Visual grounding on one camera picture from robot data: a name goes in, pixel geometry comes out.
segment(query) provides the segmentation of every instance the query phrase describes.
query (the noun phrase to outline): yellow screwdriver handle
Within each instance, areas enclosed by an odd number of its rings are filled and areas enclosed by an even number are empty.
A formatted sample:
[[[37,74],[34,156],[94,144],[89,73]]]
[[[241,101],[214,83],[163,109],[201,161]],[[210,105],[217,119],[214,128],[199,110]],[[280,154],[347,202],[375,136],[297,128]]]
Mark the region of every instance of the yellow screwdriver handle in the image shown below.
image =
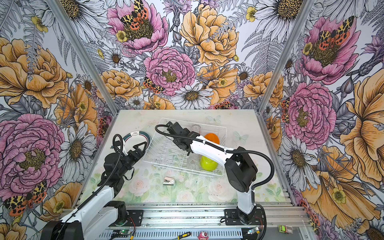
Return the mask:
[[[188,236],[191,236],[191,232],[186,232],[186,233],[184,233],[183,235],[179,235],[178,237],[177,237],[177,239],[182,239],[182,238],[184,238],[184,237],[188,237]]]

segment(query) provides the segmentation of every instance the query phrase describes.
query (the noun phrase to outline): dish rack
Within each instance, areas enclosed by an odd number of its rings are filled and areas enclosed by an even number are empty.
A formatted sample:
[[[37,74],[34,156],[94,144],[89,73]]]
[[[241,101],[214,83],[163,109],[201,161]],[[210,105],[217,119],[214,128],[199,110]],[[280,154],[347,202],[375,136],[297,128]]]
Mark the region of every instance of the dish rack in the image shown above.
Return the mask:
[[[178,122],[181,127],[188,128],[190,131],[195,131],[202,136],[205,136],[208,133],[214,133],[218,136],[220,145],[225,146],[227,138],[226,127],[168,118],[162,118],[159,124],[167,124],[169,121],[172,123]],[[172,140],[173,139],[170,137],[155,132],[143,157],[143,161],[152,163],[157,167],[163,167],[181,172],[189,172],[208,177],[223,175],[223,167],[221,165],[218,165],[217,168],[211,172],[203,170],[200,166],[200,159],[202,155],[190,153],[189,156],[187,156],[188,152],[181,150],[172,142]]]

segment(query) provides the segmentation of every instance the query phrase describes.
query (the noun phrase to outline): screwdriver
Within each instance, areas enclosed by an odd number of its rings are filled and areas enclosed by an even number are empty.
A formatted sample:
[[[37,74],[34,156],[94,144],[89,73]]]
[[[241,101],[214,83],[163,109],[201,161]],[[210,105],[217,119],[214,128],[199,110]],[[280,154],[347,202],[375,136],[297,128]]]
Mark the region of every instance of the screwdriver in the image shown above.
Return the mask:
[[[188,237],[188,236],[191,236],[191,232],[186,232],[186,233],[184,233],[182,235],[177,236],[177,238],[174,238],[172,240],[180,240],[180,239],[182,239],[184,237]]]

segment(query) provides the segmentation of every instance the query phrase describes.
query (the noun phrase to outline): table surface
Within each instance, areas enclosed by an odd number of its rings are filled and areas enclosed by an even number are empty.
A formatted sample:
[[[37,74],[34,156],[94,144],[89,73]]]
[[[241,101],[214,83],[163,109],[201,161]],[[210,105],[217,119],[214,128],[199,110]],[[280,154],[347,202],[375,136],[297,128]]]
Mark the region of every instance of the table surface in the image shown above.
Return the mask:
[[[255,150],[269,155],[258,119],[253,110],[122,110],[120,111],[107,142],[95,163],[80,202],[84,201],[95,190],[104,171],[105,157],[114,152],[110,149],[115,134],[125,136],[133,131],[144,131],[151,137],[155,133],[155,125],[161,118],[189,121],[200,124],[223,126],[227,128],[226,147],[236,149],[239,146],[247,150]],[[265,159],[250,154],[258,168],[257,182],[270,174],[269,164]],[[229,203],[237,202],[235,189],[229,184],[226,174],[206,177],[197,174],[170,170],[153,166],[139,160],[134,165],[132,180],[125,181],[115,200],[127,204],[137,203]],[[173,186],[163,185],[164,177],[175,179]],[[284,202],[285,197],[281,184],[275,173],[270,182],[255,189],[256,202]]]

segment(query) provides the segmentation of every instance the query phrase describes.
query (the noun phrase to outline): small pink object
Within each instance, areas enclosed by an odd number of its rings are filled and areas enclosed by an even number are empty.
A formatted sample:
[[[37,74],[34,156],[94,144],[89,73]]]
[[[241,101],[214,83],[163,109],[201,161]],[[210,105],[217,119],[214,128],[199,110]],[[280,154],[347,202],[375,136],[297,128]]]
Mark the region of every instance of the small pink object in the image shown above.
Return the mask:
[[[199,240],[208,240],[208,233],[207,232],[201,232],[198,236],[197,236],[197,238],[199,239]]]

